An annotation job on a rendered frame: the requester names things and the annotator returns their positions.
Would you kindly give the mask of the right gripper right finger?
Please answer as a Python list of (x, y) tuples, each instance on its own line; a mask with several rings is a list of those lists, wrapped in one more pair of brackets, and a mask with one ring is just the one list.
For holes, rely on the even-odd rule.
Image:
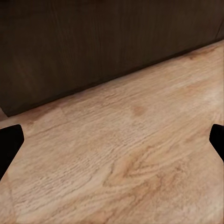
[(224, 126), (214, 124), (210, 132), (209, 140), (224, 161)]

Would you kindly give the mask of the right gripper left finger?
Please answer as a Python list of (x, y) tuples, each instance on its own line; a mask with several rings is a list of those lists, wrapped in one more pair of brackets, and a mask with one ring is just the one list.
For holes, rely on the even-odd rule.
[(0, 129), (0, 180), (24, 143), (20, 124)]

